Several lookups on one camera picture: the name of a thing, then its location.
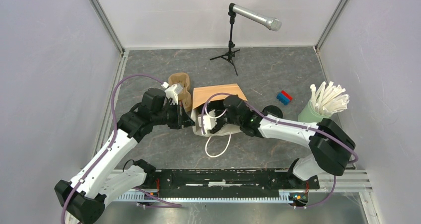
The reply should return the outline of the brown paper bag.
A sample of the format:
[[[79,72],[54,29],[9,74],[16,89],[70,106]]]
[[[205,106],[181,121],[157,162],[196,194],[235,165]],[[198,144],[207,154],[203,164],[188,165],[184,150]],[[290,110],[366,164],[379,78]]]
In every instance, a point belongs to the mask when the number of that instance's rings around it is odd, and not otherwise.
[[[241,90],[240,86],[236,83],[224,84],[224,85],[213,85],[194,88],[193,90],[193,109],[191,112],[191,118],[195,121],[196,125],[193,126],[193,133],[197,136],[207,137],[207,142],[205,144],[205,153],[211,158],[216,158],[224,154],[230,144],[231,136],[233,134],[240,133],[240,128],[237,125],[226,124],[226,128],[230,130],[228,135],[203,135],[202,130],[200,130],[198,124],[199,115],[209,115],[211,118],[217,118],[221,114],[226,113],[227,110],[223,105],[223,101],[230,95],[238,95],[239,98],[247,100],[245,94]],[[212,137],[222,137],[228,136],[228,142],[225,146],[225,149],[219,153],[211,155],[208,153],[208,144]]]

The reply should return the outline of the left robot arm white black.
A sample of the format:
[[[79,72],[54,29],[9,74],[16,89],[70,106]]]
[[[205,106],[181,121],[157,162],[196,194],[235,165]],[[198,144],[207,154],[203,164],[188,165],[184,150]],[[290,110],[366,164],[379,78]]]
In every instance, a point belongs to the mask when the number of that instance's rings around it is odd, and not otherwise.
[[[182,129],[195,125],[179,103],[180,85],[166,90],[150,88],[140,103],[123,114],[117,130],[94,158],[70,181],[60,180],[55,193],[63,208],[65,218],[73,218],[82,224],[93,224],[105,208],[119,196],[142,186],[152,187],[157,178],[155,167],[143,159],[135,161],[123,173],[108,179],[120,160],[149,134],[154,126],[166,125]]]

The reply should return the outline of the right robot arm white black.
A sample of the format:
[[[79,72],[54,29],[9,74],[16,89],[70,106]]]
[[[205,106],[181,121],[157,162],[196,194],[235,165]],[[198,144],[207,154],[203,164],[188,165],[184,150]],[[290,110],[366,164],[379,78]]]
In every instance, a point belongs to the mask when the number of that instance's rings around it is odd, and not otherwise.
[[[235,125],[250,137],[278,139],[301,145],[310,150],[305,158],[295,160],[287,174],[287,183],[300,188],[307,180],[321,173],[342,176],[358,156],[355,142],[331,119],[320,122],[299,122],[282,117],[282,111],[273,105],[259,111],[238,95],[226,94],[221,101],[207,101],[205,115],[212,114],[216,124],[204,133],[215,134],[227,125]]]

